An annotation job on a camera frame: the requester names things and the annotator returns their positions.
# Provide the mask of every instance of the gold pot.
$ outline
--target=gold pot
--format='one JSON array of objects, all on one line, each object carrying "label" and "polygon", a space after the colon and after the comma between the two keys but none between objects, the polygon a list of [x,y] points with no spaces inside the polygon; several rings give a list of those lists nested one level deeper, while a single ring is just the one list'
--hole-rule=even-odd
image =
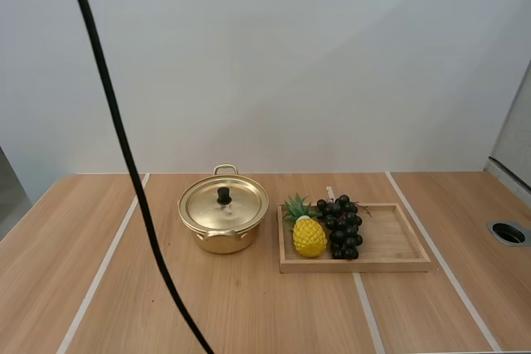
[{"label": "gold pot", "polygon": [[[218,174],[223,168],[234,173]],[[200,248],[226,254],[252,243],[268,206],[266,190],[260,184],[224,164],[184,192],[179,215]]]}]

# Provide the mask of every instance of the pot handle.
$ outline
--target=pot handle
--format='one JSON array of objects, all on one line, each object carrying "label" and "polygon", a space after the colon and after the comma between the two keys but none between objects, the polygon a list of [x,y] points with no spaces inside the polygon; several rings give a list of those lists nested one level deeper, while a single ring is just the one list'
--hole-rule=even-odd
[{"label": "pot handle", "polygon": [[240,174],[238,173],[238,169],[236,169],[236,166],[231,165],[229,163],[223,163],[222,165],[218,165],[214,167],[214,173],[213,173],[214,176],[217,175],[217,172],[219,172],[219,169],[232,169],[234,171],[234,174]]},{"label": "pot handle", "polygon": [[247,233],[243,235],[238,235],[234,230],[227,230],[227,231],[208,231],[207,233],[205,233],[205,235],[197,234],[197,237],[200,240],[204,240],[204,241],[210,240],[211,238],[215,238],[216,236],[227,236],[229,238],[241,240],[246,235]]}]

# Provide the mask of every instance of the grape bunch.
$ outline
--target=grape bunch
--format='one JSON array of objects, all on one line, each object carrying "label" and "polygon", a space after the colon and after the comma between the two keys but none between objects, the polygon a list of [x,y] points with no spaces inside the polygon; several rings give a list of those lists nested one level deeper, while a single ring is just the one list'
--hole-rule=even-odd
[{"label": "grape bunch", "polygon": [[363,220],[358,216],[356,204],[347,195],[342,195],[335,201],[319,199],[317,207],[321,212],[321,220],[324,220],[324,225],[330,231],[332,258],[357,259],[356,247],[363,243],[363,238],[358,233]]}]

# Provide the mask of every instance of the circular hole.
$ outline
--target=circular hole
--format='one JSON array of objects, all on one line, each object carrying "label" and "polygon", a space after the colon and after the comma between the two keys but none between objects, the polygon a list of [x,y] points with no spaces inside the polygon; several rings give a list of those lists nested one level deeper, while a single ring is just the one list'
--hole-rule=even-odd
[{"label": "circular hole", "polygon": [[492,231],[502,240],[507,240],[513,244],[521,244],[525,241],[525,235],[509,224],[496,223],[492,226]]}]

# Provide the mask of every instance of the black object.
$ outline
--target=black object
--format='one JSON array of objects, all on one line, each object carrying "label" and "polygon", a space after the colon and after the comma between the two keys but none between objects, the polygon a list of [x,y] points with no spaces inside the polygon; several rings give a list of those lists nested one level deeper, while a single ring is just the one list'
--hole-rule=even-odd
[{"label": "black object", "polygon": [[331,207],[331,210],[334,216],[339,216],[341,215],[341,213],[343,213],[343,209],[341,209],[341,205],[339,205],[338,203],[334,203]]},{"label": "black object", "polygon": [[343,241],[345,240],[345,233],[341,230],[336,230],[332,234],[330,234],[330,240],[334,242],[335,244],[343,244]]},{"label": "black object", "polygon": [[327,204],[323,209],[323,216],[328,216],[332,214],[332,204]]},{"label": "black object", "polygon": [[120,148],[122,149],[122,154],[124,155],[125,164],[129,170],[129,175],[131,176],[131,182],[133,183],[134,191],[136,196],[139,199],[139,206],[142,212],[142,217],[144,218],[144,224],[146,226],[146,231],[148,232],[149,244],[151,245],[151,250],[153,251],[153,256],[158,266],[158,270],[164,279],[164,283],[168,288],[170,295],[172,296],[173,301],[177,305],[177,308],[181,315],[183,315],[186,324],[192,330],[194,336],[201,344],[202,348],[208,354],[213,354],[213,350],[208,345],[207,340],[201,334],[201,331],[197,327],[196,323],[193,321],[192,316],[186,309],[183,301],[179,297],[179,293],[173,284],[172,277],[168,271],[168,267],[164,263],[163,254],[160,251],[160,247],[157,242],[157,234],[155,232],[155,227],[153,226],[153,220],[151,218],[151,213],[149,212],[148,200],[146,199],[146,194],[142,188],[142,182],[140,181],[139,173],[137,171],[136,165],[134,164],[133,154],[131,153],[131,148],[129,147],[129,142],[127,140],[127,135],[125,134],[124,124],[122,123],[122,118],[119,114],[118,103],[116,102],[116,96],[114,94],[114,89],[112,82],[110,81],[109,70],[107,69],[107,63],[105,62],[105,56],[103,54],[103,49],[101,48],[100,38],[98,36],[98,31],[96,30],[96,25],[94,17],[92,16],[92,11],[90,10],[90,5],[88,0],[77,0],[80,5],[81,14],[83,15],[83,20],[85,21],[86,30],[89,34],[90,44],[92,45],[92,51],[94,52],[94,58],[96,65],[98,66],[98,71],[100,73],[101,83],[105,92],[105,97],[109,105],[110,116],[112,117],[114,129],[116,130],[116,135],[118,136],[118,141]]},{"label": "black object", "polygon": [[341,259],[344,259],[343,257],[343,251],[341,249],[337,249],[337,250],[334,250],[332,252],[332,259],[335,259],[335,260],[341,260]]},{"label": "black object", "polygon": [[336,219],[335,217],[328,215],[326,216],[326,220],[324,221],[324,226],[328,228],[329,230],[333,231],[336,229]]},{"label": "black object", "polygon": [[356,225],[349,225],[347,229],[345,230],[345,235],[347,237],[352,236],[353,238],[355,238],[357,233],[358,233],[358,227]]},{"label": "black object", "polygon": [[356,205],[354,205],[354,202],[347,202],[343,205],[343,209],[346,213],[354,213],[354,208],[356,208]]},{"label": "black object", "polygon": [[345,220],[348,225],[356,225],[356,217],[356,213],[351,211],[345,215]]},{"label": "black object", "polygon": [[336,222],[335,222],[335,229],[336,230],[345,230],[347,228],[347,223],[345,220],[343,219],[338,219]]},{"label": "black object", "polygon": [[350,198],[348,197],[348,195],[342,195],[339,197],[339,204],[341,206],[345,206],[349,202],[350,202]]},{"label": "black object", "polygon": [[217,189],[217,203],[219,203],[220,205],[228,205],[229,203],[231,203],[232,198],[229,194],[229,187],[219,187]]},{"label": "black object", "polygon": [[317,207],[322,211],[326,207],[326,201],[324,199],[319,199],[317,201]]},{"label": "black object", "polygon": [[345,247],[347,248],[355,248],[356,247],[356,238],[349,236],[347,239],[345,239]]},{"label": "black object", "polygon": [[358,252],[354,248],[343,249],[343,256],[346,260],[358,258]]}]

